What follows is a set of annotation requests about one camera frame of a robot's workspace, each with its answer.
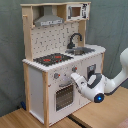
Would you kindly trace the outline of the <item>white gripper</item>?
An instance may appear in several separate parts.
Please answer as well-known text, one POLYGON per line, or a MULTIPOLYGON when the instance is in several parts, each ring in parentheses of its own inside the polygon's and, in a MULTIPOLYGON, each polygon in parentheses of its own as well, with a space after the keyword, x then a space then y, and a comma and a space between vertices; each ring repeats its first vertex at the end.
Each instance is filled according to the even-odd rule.
POLYGON ((83 97, 85 97, 87 94, 87 81, 86 81, 86 79, 77 73, 72 73, 71 78, 72 78, 73 82, 76 84, 78 92, 83 97))

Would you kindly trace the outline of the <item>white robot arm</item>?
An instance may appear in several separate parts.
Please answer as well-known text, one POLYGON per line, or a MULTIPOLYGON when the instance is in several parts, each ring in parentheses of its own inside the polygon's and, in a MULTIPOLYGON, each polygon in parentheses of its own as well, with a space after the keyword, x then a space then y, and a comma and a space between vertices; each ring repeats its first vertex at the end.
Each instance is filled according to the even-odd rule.
POLYGON ((89 80, 86 80, 84 76, 72 73, 71 78, 76 84, 78 92, 92 102, 102 102, 105 95, 113 94, 128 79, 128 48, 120 54, 120 62, 122 70, 113 79, 108 79, 101 73, 95 73, 89 80))

